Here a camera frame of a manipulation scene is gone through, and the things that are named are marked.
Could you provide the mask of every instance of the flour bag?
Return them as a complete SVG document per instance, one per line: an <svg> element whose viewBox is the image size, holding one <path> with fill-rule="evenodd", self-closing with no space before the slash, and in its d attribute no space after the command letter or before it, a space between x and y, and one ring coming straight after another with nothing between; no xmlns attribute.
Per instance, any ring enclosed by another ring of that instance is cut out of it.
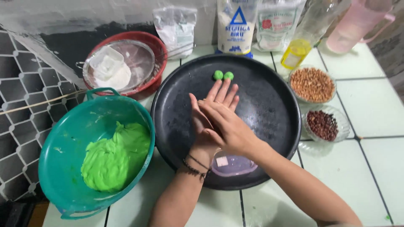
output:
<svg viewBox="0 0 404 227"><path fill-rule="evenodd" d="M218 53L253 57L255 20L262 0L217 0Z"/></svg>
<svg viewBox="0 0 404 227"><path fill-rule="evenodd" d="M197 11L174 6L153 10L154 27L170 59L185 58L192 53Z"/></svg>
<svg viewBox="0 0 404 227"><path fill-rule="evenodd" d="M260 51L284 51L292 41L306 0L263 0L257 14Z"/></svg>

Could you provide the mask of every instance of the cooking oil bottle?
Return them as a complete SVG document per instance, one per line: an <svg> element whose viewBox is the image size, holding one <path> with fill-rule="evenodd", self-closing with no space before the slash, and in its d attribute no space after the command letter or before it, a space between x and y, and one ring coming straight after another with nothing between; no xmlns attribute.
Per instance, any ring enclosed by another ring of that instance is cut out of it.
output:
<svg viewBox="0 0 404 227"><path fill-rule="evenodd" d="M280 61L287 69L300 65L341 12L339 0L314 0Z"/></svg>

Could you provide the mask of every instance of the black wall stain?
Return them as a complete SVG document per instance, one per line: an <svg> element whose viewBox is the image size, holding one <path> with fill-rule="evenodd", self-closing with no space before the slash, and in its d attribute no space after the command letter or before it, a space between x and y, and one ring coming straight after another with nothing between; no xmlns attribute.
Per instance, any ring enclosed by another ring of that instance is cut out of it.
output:
<svg viewBox="0 0 404 227"><path fill-rule="evenodd" d="M44 40L47 48L55 54L57 53L57 57L72 68L78 77L82 78L82 69L77 68L75 63L85 61L90 51L106 38L128 31L148 32L159 37L154 24L134 23L127 24L126 29L123 27L124 25L122 24L111 22L98 26L95 28L95 31L91 32L82 31L51 35L40 34L40 36Z"/></svg>

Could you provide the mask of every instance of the glass bowl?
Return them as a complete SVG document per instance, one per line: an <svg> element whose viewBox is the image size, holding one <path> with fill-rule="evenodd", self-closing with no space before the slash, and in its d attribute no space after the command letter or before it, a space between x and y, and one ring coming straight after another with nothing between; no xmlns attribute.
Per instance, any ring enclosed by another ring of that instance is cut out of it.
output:
<svg viewBox="0 0 404 227"><path fill-rule="evenodd" d="M327 75L331 78L332 83L334 84L334 92L332 93L332 96L331 96L331 98L330 98L329 100L327 100L327 101L325 101L325 102L322 102L322 103L320 103L320 102L315 103L315 102L312 102L312 101L306 100L305 98L300 97L300 96L295 92L295 90L293 89L293 87L292 87L291 84L290 84L290 78L292 77L292 75L293 75L297 70L299 70L299 69L304 69L304 68L315 68L315 69L319 69L319 68L317 68L317 67L314 67L313 65L300 65L300 66L294 68L294 69L289 73L288 84L289 84L290 88L292 89L294 95L295 95L299 100L301 100L301 101L303 101L303 102L305 102L305 103L309 103L309 104L324 104L324 103L327 103L327 102L331 101L331 100L334 98L334 96L335 96L335 94L336 94L336 92L337 92L337 83L336 83L335 79L334 79L332 76L330 76L330 74L328 74L327 72L325 72L325 71L323 71L323 70L321 70L321 69L319 69L319 70L321 70L322 72L324 72L325 74L327 74Z"/></svg>
<svg viewBox="0 0 404 227"><path fill-rule="evenodd" d="M326 114L332 114L333 118L335 118L338 126L338 134L337 137L335 138L334 141L328 141L320 138L317 136L310 128L310 126L307 123L307 113L309 111L320 111L322 110ZM349 121L345 114L341 113L341 111L337 110L336 108L329 106L329 105L317 105L310 107L309 110L307 110L303 115L302 115L302 124L303 127L306 129L307 134L316 142L325 142L325 143L338 143L341 142L342 140L346 139L349 135L350 132L350 126L349 126Z"/></svg>

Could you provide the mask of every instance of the green dough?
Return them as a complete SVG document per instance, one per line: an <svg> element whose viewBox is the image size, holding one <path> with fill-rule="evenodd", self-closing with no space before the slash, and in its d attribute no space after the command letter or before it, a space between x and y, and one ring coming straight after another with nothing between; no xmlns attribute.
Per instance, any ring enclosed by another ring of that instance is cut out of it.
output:
<svg viewBox="0 0 404 227"><path fill-rule="evenodd" d="M223 73L220 70L216 70L215 73L213 74L213 79L215 80L221 80L223 79Z"/></svg>
<svg viewBox="0 0 404 227"><path fill-rule="evenodd" d="M223 76L223 78L226 80L227 78L230 78L230 80L233 80L234 75L232 72L227 72L225 73L225 75Z"/></svg>
<svg viewBox="0 0 404 227"><path fill-rule="evenodd" d="M149 130L138 124L116 122L111 139L101 139L86 148L81 175L86 185L97 191L116 192L128 186L146 160Z"/></svg>

